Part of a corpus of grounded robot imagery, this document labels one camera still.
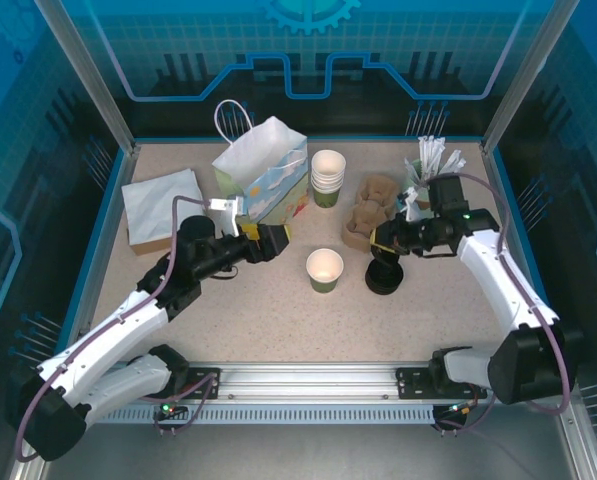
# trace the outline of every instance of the table surface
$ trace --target table surface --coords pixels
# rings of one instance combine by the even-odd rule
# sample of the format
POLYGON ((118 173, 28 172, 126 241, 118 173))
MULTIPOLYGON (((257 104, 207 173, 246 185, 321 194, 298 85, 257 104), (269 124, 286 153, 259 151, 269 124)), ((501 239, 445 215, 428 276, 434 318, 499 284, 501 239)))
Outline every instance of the table surface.
MULTIPOLYGON (((192 168, 205 198, 220 197, 211 162, 224 144, 143 145, 134 181, 192 168)), ((310 157, 333 149, 347 159, 337 205, 317 207, 313 199, 291 220, 291 244, 268 264, 240 263, 231 281, 205 280, 202 295, 165 328, 143 340, 127 357, 167 343, 189 361, 215 362, 374 362, 428 360, 434 350, 500 341, 493 310, 456 258, 401 258, 405 280, 390 296, 364 283, 371 260, 340 238, 344 215, 370 173, 402 183, 403 159, 418 158, 417 142, 311 141, 310 157), (308 255, 332 248, 345 270, 336 289, 315 293, 305 270, 308 255)), ((465 172, 486 178, 477 143, 449 143, 443 158, 460 149, 465 172)), ((473 182, 463 189, 471 208, 487 208, 498 218, 491 194, 473 182)), ((96 306, 93 323, 113 312, 164 252, 136 256, 128 245, 123 213, 96 306)))

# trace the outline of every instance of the cable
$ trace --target cable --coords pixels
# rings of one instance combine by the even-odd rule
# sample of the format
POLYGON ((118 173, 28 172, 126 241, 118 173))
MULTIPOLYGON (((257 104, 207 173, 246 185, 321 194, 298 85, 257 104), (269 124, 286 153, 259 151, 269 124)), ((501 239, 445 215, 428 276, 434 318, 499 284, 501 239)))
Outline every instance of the cable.
POLYGON ((235 265, 232 265, 231 270, 229 270, 229 272, 225 272, 225 273, 230 273, 233 270, 235 270, 236 272, 233 273, 232 275, 212 275, 209 278, 213 278, 214 280, 233 280, 234 278, 236 278, 238 276, 238 267, 235 265))
POLYGON ((489 190, 491 194, 494 196, 494 198, 498 201, 498 203, 500 203, 503 206, 505 215, 502 222, 503 225, 502 229, 500 230, 500 235, 498 235, 498 242, 496 243, 496 254, 498 255, 498 259, 500 260, 500 264, 505 270, 505 273, 509 277, 509 280, 511 280, 511 282, 514 284, 516 290, 518 290, 518 293, 520 293, 520 296, 529 306, 529 309, 536 315, 536 318, 538 319, 540 326, 545 331, 545 334, 547 335, 547 340, 549 341, 549 345, 551 345, 551 348, 554 352, 554 357, 556 358, 556 363, 558 364, 558 372, 560 373, 560 379, 562 381, 562 402, 560 403, 560 406, 558 406, 557 408, 543 407, 542 405, 538 405, 532 401, 529 401, 527 403, 540 412, 547 413, 550 415, 560 415, 565 410, 567 410, 567 407, 569 406, 569 402, 571 400, 571 394, 569 392, 569 375, 567 373, 567 366, 565 364, 565 359, 562 355, 562 351, 560 350, 560 346, 558 345, 558 341, 556 340, 554 333, 551 331, 551 328, 549 328, 547 320, 543 316, 542 312, 540 311, 534 300, 531 298, 531 295, 529 295, 529 293, 525 291, 525 288, 523 287, 522 283, 520 283, 520 280, 516 278, 516 275, 511 270, 511 267, 509 266, 509 264, 507 263, 507 259, 505 258, 505 252, 503 252, 503 247, 505 238, 507 237, 507 232, 509 231, 509 224, 511 222, 511 210, 509 209, 509 205, 507 205, 507 202, 502 198, 502 196, 496 191, 495 188, 493 188, 491 185, 489 185, 489 183, 485 182, 481 178, 476 177, 475 175, 470 175, 469 173, 463 172, 443 173, 442 175, 436 175, 434 179, 451 177, 453 175, 466 178, 468 180, 482 185, 487 190, 489 190))
POLYGON ((21 462, 21 463, 30 462, 31 460, 38 457, 37 452, 34 452, 32 455, 29 455, 29 456, 25 456, 25 454, 23 453, 22 449, 23 449, 23 441, 24 441, 24 437, 25 437, 25 431, 27 430, 27 425, 29 424, 29 419, 31 418, 31 415, 33 414, 34 410, 38 406, 40 399, 47 392, 47 390, 49 390, 49 388, 56 381, 56 379, 61 374, 65 373, 67 371, 67 368, 69 367, 69 365, 71 365, 74 362, 76 357, 78 355, 80 355, 80 353, 85 348, 87 348, 89 345, 91 345, 96 339, 98 339, 101 335, 103 335, 109 329, 118 325, 119 323, 124 323, 124 321, 127 317, 133 315, 134 313, 139 311, 141 308, 143 308, 145 305, 149 304, 154 298, 156 298, 158 295, 160 295, 160 292, 162 292, 163 289, 165 288, 165 286, 167 285, 167 282, 171 278, 171 274, 174 269, 174 263, 176 260, 176 240, 178 238, 178 210, 177 210, 177 207, 178 207, 178 201, 180 201, 180 200, 183 200, 185 202, 195 203, 198 205, 203 205, 205 207, 209 207, 209 202, 207 202, 207 201, 196 200, 194 198, 185 197, 183 195, 176 195, 174 197, 174 199, 171 203, 171 230, 172 230, 172 232, 171 232, 171 253, 169 254, 169 264, 167 265, 167 271, 165 272, 165 276, 163 277, 162 282, 160 282, 160 285, 158 285, 158 288, 156 288, 156 290, 154 290, 153 293, 151 295, 149 295, 147 298, 145 298, 143 301, 134 305, 132 308, 130 308, 126 312, 123 312, 120 315, 118 315, 116 318, 111 320, 109 323, 107 323, 100 329, 96 330, 94 333, 92 333, 92 335, 90 337, 86 337, 85 340, 80 345, 78 345, 78 347, 76 347, 73 352, 71 352, 71 354, 65 359, 65 361, 60 366, 58 366, 56 368, 56 370, 49 376, 49 378, 45 381, 45 383, 43 383, 43 385, 38 389, 38 392, 36 392, 36 395, 34 395, 34 398, 31 400, 31 402, 29 402, 29 405, 27 406, 27 409, 25 410, 25 413, 22 416, 22 420, 20 421, 20 425, 18 426, 18 432, 16 433, 15 453, 16 453, 16 460, 18 460, 19 462, 21 462))
MULTIPOLYGON (((489 408, 487 409, 487 411, 485 412, 485 414, 483 414, 478 420, 476 420, 476 422, 480 423, 480 421, 482 420, 483 417, 485 417, 485 415, 489 412, 489 408)), ((460 428, 461 425, 459 423, 453 422, 451 420, 440 420, 441 423, 444 423, 446 425, 450 425, 452 427, 457 427, 459 432, 470 432, 473 433, 474 435, 477 435, 478 437, 482 438, 483 440, 486 440, 488 442, 491 442, 493 444, 495 444, 500 450, 502 450, 516 465, 518 465, 518 467, 520 467, 520 469, 522 469, 529 477, 534 478, 536 480, 539 480, 539 478, 531 471, 529 470, 529 468, 527 468, 523 462, 516 457, 513 453, 511 453, 511 451, 505 447, 502 443, 500 443, 498 440, 496 440, 493 437, 490 437, 489 435, 485 435, 482 432, 479 432, 478 430, 466 430, 466 428, 460 428)))
POLYGON ((469 388, 471 388, 471 391, 474 392, 474 408, 476 408, 478 406, 478 387, 476 387, 473 383, 468 383, 467 385, 469 385, 469 388))
MULTIPOLYGON (((202 387, 204 383, 206 383, 210 379, 213 380, 215 377, 216 377, 216 374, 213 373, 213 372, 207 374, 201 381, 199 381, 193 387, 191 387, 190 389, 188 389, 186 392, 181 393, 180 395, 178 395, 178 399, 180 399, 182 397, 186 397, 190 393, 195 392, 200 387, 202 387)), ((211 387, 213 387, 213 382, 210 382, 209 385, 207 385, 207 388, 205 389, 205 393, 202 396, 202 400, 200 400, 200 404, 198 405, 198 408, 196 409, 196 411, 194 412, 194 414, 189 418, 189 420, 187 421, 187 423, 185 423, 184 425, 181 425, 180 427, 177 427, 175 429, 173 427, 171 428, 171 433, 173 435, 175 435, 176 432, 181 432, 181 431, 186 430, 187 428, 191 427, 191 424, 196 421, 196 419, 198 418, 198 415, 200 415, 200 411, 202 410, 202 407, 205 405, 205 402, 207 401, 207 398, 209 397, 209 394, 211 393, 211 387)), ((154 426, 160 430, 161 434, 164 433, 164 432, 170 431, 170 430, 166 430, 166 429, 162 428, 160 426, 160 423, 158 423, 158 419, 156 417, 154 417, 154 426)))
POLYGON ((182 393, 174 394, 171 397, 168 397, 168 398, 142 397, 141 400, 144 400, 145 402, 151 402, 151 403, 175 403, 175 402, 179 402, 180 400, 182 400, 183 398, 185 398, 188 395, 191 395, 196 390, 198 390, 198 388, 200 388, 201 386, 203 386, 205 384, 205 382, 207 381, 208 378, 212 378, 212 379, 216 378, 216 374, 214 372, 209 372, 207 375, 205 375, 204 377, 202 377, 202 380, 200 380, 198 383, 194 383, 187 390, 183 391, 182 393))
POLYGON ((474 430, 478 425, 480 425, 485 418, 487 418, 489 416, 489 414, 491 413, 491 411, 494 408, 494 404, 496 403, 496 394, 492 392, 491 394, 491 402, 489 402, 489 405, 487 405, 487 408, 485 409, 485 411, 482 413, 482 415, 480 415, 480 417, 478 417, 476 420, 474 420, 472 423, 470 423, 469 425, 463 426, 460 425, 459 423, 456 422, 452 422, 451 420, 439 420, 439 422, 444 422, 448 425, 452 425, 452 426, 456 426, 458 425, 458 431, 459 432, 471 432, 472 430, 474 430))

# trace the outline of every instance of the gear logo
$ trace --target gear logo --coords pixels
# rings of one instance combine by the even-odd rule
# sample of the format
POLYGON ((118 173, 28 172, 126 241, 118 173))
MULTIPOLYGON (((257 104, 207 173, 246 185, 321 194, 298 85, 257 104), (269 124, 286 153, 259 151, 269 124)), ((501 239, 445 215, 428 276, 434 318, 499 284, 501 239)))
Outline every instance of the gear logo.
POLYGON ((278 27, 289 27, 291 33, 311 32, 338 28, 340 19, 350 19, 351 9, 360 7, 360 0, 261 0, 267 18, 278 22, 278 27))
POLYGON ((34 36, 34 8, 31 0, 0 0, 0 33, 18 50, 34 36))

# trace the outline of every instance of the paper bag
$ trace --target paper bag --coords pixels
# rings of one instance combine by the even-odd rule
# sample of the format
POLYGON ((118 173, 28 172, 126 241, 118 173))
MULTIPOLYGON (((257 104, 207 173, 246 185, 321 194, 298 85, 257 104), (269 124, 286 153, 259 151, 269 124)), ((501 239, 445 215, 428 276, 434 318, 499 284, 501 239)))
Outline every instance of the paper bag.
POLYGON ((248 215, 246 223, 286 223, 308 202, 307 137, 291 130, 276 117, 253 126, 247 112, 233 101, 221 102, 214 120, 229 147, 213 162, 220 191, 225 196, 242 195, 248 215), (249 130, 235 141, 224 134, 220 107, 234 103, 242 110, 249 130))

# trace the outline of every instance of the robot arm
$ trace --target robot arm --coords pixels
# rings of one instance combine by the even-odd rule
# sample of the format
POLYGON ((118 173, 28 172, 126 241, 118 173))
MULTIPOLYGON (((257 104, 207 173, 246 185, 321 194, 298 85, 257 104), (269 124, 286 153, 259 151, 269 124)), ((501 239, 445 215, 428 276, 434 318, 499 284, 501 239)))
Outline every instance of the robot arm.
POLYGON ((149 301, 165 278, 170 254, 145 274, 114 313, 78 342, 36 369, 20 365, 11 373, 6 392, 7 421, 19 428, 32 400, 39 398, 24 439, 45 460, 64 455, 88 427, 118 407, 163 391, 179 393, 187 378, 188 362, 166 345, 108 372, 138 342, 194 302, 201 294, 202 280, 230 271, 242 260, 270 261, 289 244, 289 232, 283 225, 243 226, 246 233, 241 233, 235 223, 236 215, 243 213, 241 199, 212 200, 210 209, 221 211, 223 236, 215 238, 215 225, 208 217, 185 219, 177 232, 171 275, 154 298, 149 301), (130 312, 145 301, 148 303, 142 308, 130 312), (82 350, 68 365, 68 357, 78 348, 82 350), (48 381, 51 385, 40 396, 48 381))
POLYGON ((379 260, 410 253, 427 258, 425 252, 448 246, 452 253, 441 256, 457 256, 469 268, 505 336, 501 345, 490 349, 459 346, 434 352, 429 368, 436 389, 442 393, 450 383, 471 383, 492 389, 506 404, 561 393, 559 368, 537 311, 558 341, 572 388, 581 350, 580 332, 560 322, 545 305, 504 245, 498 252, 497 223, 487 210, 469 209, 459 177, 434 179, 429 188, 434 217, 407 222, 397 214, 372 232, 372 253, 379 260), (505 270, 501 255, 524 296, 505 270))

